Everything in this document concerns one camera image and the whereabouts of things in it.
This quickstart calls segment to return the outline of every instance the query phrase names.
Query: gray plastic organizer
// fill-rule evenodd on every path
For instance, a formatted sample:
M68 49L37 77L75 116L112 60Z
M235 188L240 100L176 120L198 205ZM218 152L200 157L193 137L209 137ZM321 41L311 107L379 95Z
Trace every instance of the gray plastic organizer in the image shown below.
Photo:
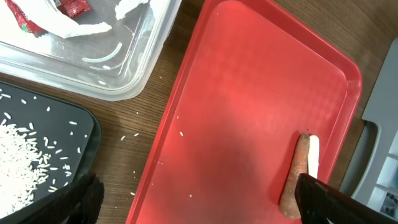
M340 191L398 218L398 39L393 41L362 119L367 121Z

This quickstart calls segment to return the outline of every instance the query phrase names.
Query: wood grain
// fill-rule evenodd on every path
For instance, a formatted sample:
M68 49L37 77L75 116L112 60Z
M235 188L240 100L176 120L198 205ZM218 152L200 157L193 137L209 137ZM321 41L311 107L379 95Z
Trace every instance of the wood grain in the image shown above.
M363 109L387 54L398 36L398 1L276 0L352 58L363 75L363 95L329 184L338 188L364 123ZM125 223L192 30L204 0L183 0L175 24L144 91L134 99L105 102L0 74L0 79L68 100L91 110L103 130L93 171L105 183L98 223Z

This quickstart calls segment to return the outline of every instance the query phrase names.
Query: red tray rim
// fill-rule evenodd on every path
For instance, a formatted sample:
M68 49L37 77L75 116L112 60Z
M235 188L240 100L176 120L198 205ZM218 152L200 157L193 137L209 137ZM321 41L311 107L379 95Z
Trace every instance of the red tray rim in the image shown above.
M354 113L359 103L359 99L361 97L363 83L359 67L350 58L345 56L330 43L323 40L322 37L320 37L309 27L300 22L298 19L289 14L285 9L281 8L273 1L206 0L202 7L197 24L193 30L192 38L190 40L189 46L182 61L182 65L175 80L174 87L170 94L170 98L167 103L164 115L162 117L162 121L160 122L158 132L155 136L154 143L150 150L144 172L142 173L136 196L131 205L129 215L127 216L126 223L128 224L135 223L138 219L141 206L146 196L146 189L148 189L150 185L150 178L154 173L155 166L157 164L163 143L165 141L165 137L168 132L168 127L172 122L172 118L181 97L182 90L185 86L185 81L187 80L189 74L189 68L192 65L195 53L200 43L199 40L203 35L203 31L207 25L209 16L218 4L225 1L239 1L250 7L251 9L259 9L258 5L263 5L271 7L272 13L274 14L283 14L284 19L278 22L278 26L281 29L285 30L289 35L292 35L301 43L314 50L316 53L320 54L320 52L322 52L322 54L320 54L322 57L327 59L333 65L337 66L346 75L348 84L347 93L335 123L335 127L339 126L340 128L338 130L333 128L333 132L330 136L330 139L337 139L337 141L328 142L328 145L326 146L329 147L329 144L332 144L333 147L338 148L335 157L329 159L330 162L327 164L327 167L329 167L329 171L326 175L325 181L328 181L328 179L330 178L331 172L333 170L338 154L348 132L349 125L351 124Z

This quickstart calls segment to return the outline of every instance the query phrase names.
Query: white plastic piece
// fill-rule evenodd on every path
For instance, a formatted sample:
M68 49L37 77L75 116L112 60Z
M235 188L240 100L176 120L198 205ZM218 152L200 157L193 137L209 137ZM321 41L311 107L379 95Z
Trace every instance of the white plastic piece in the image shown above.
M310 151L308 153L308 174L318 178L319 166L319 138L316 135L310 136Z
M12 0L24 14L39 27L62 38L107 32L112 27L105 22L94 25L79 25L62 14L53 0Z
M140 4L148 3L148 1L149 0L121 0L114 8L116 19L123 19L129 11L135 9Z

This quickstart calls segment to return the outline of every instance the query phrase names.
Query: pile of rice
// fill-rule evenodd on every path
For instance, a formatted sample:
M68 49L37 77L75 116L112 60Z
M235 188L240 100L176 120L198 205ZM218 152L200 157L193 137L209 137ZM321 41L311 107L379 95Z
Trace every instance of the pile of rice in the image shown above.
M26 139L29 131L5 120L0 124L0 218L33 203L33 191L49 177L32 165L43 155L35 139Z

